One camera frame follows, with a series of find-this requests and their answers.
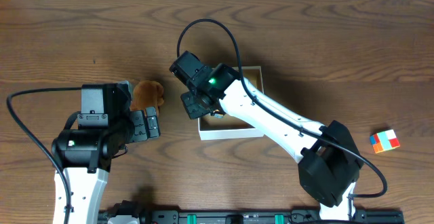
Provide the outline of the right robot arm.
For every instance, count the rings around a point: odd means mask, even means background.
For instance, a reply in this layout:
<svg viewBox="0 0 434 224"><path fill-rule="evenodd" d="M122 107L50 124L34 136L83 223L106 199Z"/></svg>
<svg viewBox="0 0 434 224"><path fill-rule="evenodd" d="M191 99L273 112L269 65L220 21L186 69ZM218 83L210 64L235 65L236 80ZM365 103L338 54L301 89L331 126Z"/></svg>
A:
<svg viewBox="0 0 434 224"><path fill-rule="evenodd" d="M190 118L230 115L253 126L297 163L300 185L319 202L321 219L354 217L353 191L365 162L346 126L338 121L325 126L296 114L225 64L172 66L170 71L188 88L181 99Z"/></svg>

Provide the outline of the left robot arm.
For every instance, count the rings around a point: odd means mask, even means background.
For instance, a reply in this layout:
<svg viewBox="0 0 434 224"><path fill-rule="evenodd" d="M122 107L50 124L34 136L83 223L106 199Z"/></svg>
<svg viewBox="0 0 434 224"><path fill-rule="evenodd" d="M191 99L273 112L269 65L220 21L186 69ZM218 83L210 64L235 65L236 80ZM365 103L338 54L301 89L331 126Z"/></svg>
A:
<svg viewBox="0 0 434 224"><path fill-rule="evenodd" d="M52 143L55 174L54 223L96 223L111 164L127 146L161 135L157 110L77 112Z"/></svg>

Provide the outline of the yellow toy dump truck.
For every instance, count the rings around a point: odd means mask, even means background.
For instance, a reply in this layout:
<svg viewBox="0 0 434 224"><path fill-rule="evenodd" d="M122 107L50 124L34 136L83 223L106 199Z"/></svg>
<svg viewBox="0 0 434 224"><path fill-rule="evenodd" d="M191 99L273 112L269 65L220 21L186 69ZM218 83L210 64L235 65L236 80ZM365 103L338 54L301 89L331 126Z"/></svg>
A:
<svg viewBox="0 0 434 224"><path fill-rule="evenodd" d="M216 118L223 118L224 117L224 113L221 113L221 112L217 111L217 112L213 112L212 116L216 117Z"/></svg>

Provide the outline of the colourful puzzle cube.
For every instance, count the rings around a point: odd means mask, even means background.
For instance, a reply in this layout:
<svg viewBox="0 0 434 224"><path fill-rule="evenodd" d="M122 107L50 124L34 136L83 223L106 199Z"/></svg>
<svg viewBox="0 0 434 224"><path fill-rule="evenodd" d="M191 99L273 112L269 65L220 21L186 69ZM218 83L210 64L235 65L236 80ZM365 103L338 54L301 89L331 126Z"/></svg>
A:
<svg viewBox="0 0 434 224"><path fill-rule="evenodd" d="M386 130L371 135L370 143L375 153L382 153L400 147L394 130Z"/></svg>

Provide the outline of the white cardboard box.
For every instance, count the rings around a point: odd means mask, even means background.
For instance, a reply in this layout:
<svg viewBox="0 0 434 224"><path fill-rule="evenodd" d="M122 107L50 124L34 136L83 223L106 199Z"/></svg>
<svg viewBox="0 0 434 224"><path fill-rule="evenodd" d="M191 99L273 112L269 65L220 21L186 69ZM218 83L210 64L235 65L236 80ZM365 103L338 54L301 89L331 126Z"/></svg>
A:
<svg viewBox="0 0 434 224"><path fill-rule="evenodd" d="M260 66L243 67L243 75L255 88L264 92L262 68ZM230 115L224 115L221 118L206 115L199 118L197 123L199 137L202 141L259 138L264 136L259 129Z"/></svg>

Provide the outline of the brown plush toy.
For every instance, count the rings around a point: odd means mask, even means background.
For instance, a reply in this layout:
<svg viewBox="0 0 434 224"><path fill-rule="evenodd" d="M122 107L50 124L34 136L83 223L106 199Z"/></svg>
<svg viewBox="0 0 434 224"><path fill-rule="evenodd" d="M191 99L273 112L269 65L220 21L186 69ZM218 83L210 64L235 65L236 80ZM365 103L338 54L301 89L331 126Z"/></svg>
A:
<svg viewBox="0 0 434 224"><path fill-rule="evenodd" d="M131 111L145 110L147 107L154 107L157 114L159 108L164 104L164 88L157 81L140 81L133 89Z"/></svg>

